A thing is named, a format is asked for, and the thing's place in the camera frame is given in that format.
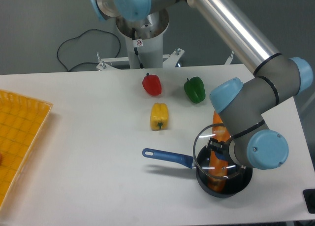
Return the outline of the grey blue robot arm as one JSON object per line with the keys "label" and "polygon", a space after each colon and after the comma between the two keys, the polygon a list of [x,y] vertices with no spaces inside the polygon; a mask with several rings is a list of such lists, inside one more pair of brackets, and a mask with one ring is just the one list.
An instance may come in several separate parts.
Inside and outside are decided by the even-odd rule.
{"label": "grey blue robot arm", "polygon": [[[101,20],[123,17],[139,22],[182,0],[90,0]],[[286,58],[231,0],[184,0],[197,9],[253,74],[243,83],[233,78],[210,93],[215,111],[231,134],[227,157],[257,169],[280,167],[288,143],[266,125],[262,114],[300,94],[313,82],[311,66]]]}

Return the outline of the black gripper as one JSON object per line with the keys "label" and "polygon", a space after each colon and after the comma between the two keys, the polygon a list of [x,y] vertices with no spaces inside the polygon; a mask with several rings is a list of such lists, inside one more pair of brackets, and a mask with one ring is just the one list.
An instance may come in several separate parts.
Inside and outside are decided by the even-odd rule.
{"label": "black gripper", "polygon": [[231,161],[229,154],[230,141],[218,141],[215,138],[209,138],[207,149],[218,153],[218,159],[222,161]]}

